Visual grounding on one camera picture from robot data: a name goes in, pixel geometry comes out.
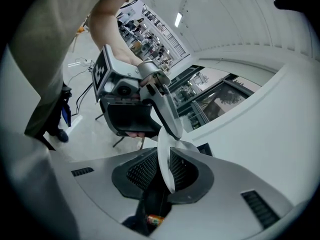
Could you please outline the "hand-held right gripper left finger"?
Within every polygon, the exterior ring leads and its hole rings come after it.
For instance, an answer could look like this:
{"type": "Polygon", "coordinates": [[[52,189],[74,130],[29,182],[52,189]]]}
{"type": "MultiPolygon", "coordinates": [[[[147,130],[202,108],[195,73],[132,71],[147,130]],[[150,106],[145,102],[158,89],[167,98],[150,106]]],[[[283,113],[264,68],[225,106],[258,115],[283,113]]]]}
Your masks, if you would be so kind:
{"type": "Polygon", "coordinates": [[[145,191],[157,172],[155,147],[72,163],[75,180],[89,200],[118,223],[145,223],[145,191]]]}

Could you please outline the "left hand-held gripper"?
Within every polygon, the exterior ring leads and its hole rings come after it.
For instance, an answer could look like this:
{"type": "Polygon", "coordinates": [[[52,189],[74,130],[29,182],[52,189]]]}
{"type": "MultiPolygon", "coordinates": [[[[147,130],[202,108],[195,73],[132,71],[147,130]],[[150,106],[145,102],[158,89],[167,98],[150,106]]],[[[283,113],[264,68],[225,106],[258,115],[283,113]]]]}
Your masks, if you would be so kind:
{"type": "Polygon", "coordinates": [[[106,44],[91,75],[95,99],[108,127],[117,136],[144,133],[145,137],[156,137],[161,126],[151,118],[153,107],[166,132],[175,140],[182,138],[182,122],[166,86],[171,81],[152,60],[138,66],[123,62],[106,44]],[[156,84],[148,83],[151,78],[156,84]]]}

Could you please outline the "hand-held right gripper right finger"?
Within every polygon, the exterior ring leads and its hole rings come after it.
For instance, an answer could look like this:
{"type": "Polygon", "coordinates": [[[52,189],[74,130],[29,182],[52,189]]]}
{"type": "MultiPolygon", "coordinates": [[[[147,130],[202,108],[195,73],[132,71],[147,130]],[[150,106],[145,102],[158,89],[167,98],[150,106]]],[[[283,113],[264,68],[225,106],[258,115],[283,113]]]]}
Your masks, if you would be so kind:
{"type": "Polygon", "coordinates": [[[272,239],[293,205],[248,169],[201,153],[173,148],[198,173],[189,187],[168,197],[171,210],[156,239],[272,239]]]}

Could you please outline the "white round plate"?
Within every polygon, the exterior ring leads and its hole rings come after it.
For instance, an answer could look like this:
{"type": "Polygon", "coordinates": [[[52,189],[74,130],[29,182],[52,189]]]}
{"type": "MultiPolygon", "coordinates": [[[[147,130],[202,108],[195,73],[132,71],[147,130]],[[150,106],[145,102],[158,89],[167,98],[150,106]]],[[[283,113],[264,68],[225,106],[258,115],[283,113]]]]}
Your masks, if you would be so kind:
{"type": "Polygon", "coordinates": [[[157,138],[157,159],[161,175],[170,193],[176,192],[173,173],[170,170],[171,148],[184,149],[199,153],[192,138],[183,129],[180,140],[175,140],[169,135],[164,126],[161,127],[157,138]]]}

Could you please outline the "person's left forearm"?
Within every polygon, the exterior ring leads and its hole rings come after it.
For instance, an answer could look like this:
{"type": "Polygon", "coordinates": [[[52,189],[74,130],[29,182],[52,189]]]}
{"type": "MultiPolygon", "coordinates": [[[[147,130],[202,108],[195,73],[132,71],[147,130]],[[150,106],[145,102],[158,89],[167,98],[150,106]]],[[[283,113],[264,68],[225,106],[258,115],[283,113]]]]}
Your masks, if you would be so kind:
{"type": "Polygon", "coordinates": [[[116,14],[128,0],[99,0],[89,17],[90,35],[99,50],[104,45],[111,47],[113,56],[133,66],[139,65],[139,59],[127,46],[120,35],[116,14]]]}

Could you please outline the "black shoe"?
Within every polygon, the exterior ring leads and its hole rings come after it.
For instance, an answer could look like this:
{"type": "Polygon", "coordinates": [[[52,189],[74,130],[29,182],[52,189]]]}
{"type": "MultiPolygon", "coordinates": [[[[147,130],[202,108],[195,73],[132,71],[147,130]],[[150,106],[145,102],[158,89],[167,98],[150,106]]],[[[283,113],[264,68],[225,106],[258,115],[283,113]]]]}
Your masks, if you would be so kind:
{"type": "Polygon", "coordinates": [[[62,143],[67,143],[69,141],[69,137],[63,129],[58,129],[54,136],[62,143]]]}

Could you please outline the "orange drink bottle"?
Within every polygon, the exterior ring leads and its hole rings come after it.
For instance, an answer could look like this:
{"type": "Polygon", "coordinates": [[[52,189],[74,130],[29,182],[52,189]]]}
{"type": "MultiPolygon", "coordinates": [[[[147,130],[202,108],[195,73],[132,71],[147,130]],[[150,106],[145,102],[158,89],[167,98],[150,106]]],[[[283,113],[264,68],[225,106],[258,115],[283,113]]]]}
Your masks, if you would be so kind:
{"type": "Polygon", "coordinates": [[[159,225],[161,225],[164,219],[164,217],[155,214],[149,214],[146,216],[147,224],[152,225],[154,227],[158,227],[159,225]]]}

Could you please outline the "person's black trousers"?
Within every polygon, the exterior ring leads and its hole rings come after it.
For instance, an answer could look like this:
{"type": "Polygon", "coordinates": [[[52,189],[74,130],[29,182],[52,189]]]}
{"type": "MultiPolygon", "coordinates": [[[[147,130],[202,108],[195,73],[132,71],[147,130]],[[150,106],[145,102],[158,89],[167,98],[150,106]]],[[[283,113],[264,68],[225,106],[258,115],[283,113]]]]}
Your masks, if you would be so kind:
{"type": "Polygon", "coordinates": [[[46,122],[46,131],[53,137],[56,131],[60,129],[59,123],[61,117],[68,127],[71,126],[71,110],[68,104],[69,99],[72,97],[71,90],[69,86],[63,83],[58,101],[46,122]]]}

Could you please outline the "wooden stand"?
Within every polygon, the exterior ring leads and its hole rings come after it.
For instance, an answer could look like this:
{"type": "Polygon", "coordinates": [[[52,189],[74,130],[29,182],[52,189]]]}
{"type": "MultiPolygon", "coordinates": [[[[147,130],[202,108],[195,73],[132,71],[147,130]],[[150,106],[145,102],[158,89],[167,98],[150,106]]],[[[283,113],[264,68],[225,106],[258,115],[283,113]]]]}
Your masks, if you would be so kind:
{"type": "Polygon", "coordinates": [[[78,28],[75,37],[72,41],[72,46],[71,46],[71,52],[73,53],[75,51],[75,47],[76,47],[76,43],[77,43],[77,39],[78,37],[82,34],[82,33],[87,33],[90,31],[89,29],[89,18],[90,18],[90,14],[86,17],[86,19],[84,20],[84,22],[81,24],[81,26],[78,28]]]}

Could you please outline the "person's beige shirt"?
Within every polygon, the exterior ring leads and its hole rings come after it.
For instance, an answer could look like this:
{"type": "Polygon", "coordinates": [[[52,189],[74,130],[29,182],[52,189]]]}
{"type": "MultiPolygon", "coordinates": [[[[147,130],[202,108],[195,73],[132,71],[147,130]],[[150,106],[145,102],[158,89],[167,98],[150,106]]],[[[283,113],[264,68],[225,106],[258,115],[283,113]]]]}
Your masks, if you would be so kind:
{"type": "Polygon", "coordinates": [[[65,56],[77,30],[99,1],[36,0],[9,42],[19,69],[40,95],[27,123],[26,135],[38,134],[58,101],[65,56]]]}

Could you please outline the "black window frame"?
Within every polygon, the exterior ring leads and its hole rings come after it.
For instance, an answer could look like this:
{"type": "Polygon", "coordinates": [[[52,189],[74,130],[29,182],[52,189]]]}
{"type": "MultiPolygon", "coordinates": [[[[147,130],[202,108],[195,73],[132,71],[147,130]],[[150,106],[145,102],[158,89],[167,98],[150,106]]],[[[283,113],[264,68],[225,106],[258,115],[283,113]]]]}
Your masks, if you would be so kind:
{"type": "Polygon", "coordinates": [[[169,91],[189,133],[232,110],[260,87],[220,69],[192,65],[172,79],[169,91]]]}

